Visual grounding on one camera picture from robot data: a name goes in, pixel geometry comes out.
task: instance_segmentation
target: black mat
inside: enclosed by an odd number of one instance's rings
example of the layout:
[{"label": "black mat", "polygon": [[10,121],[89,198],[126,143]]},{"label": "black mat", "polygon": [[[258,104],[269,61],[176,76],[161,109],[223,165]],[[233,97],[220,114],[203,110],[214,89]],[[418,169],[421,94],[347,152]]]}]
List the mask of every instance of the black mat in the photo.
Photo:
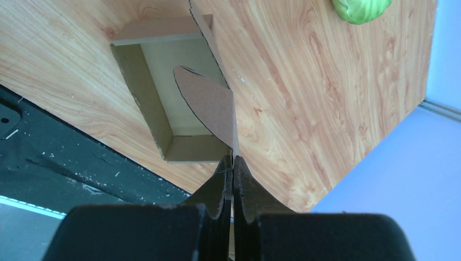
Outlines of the black mat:
[{"label": "black mat", "polygon": [[65,213],[86,203],[178,203],[188,197],[2,85],[0,104],[0,132],[8,129],[0,136],[0,195]]}]

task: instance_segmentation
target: green cabbage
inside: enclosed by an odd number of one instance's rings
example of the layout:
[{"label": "green cabbage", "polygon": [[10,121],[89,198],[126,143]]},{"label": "green cabbage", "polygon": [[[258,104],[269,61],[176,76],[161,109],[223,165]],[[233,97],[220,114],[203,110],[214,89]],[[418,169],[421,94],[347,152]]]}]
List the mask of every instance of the green cabbage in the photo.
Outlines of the green cabbage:
[{"label": "green cabbage", "polygon": [[362,24],[382,15],[392,0],[332,0],[339,17],[353,24]]}]

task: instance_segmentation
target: wood grain surface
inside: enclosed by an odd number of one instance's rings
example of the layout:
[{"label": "wood grain surface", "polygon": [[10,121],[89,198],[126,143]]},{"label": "wood grain surface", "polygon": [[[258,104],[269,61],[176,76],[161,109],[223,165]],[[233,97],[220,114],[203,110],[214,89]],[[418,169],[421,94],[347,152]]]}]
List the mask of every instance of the wood grain surface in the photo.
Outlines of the wood grain surface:
[{"label": "wood grain surface", "polygon": [[[198,0],[214,15],[241,153],[288,207],[309,210],[424,98],[435,0],[394,0],[354,26],[330,0]],[[216,164],[159,156],[109,43],[185,0],[1,0],[0,83],[187,190]]]}]

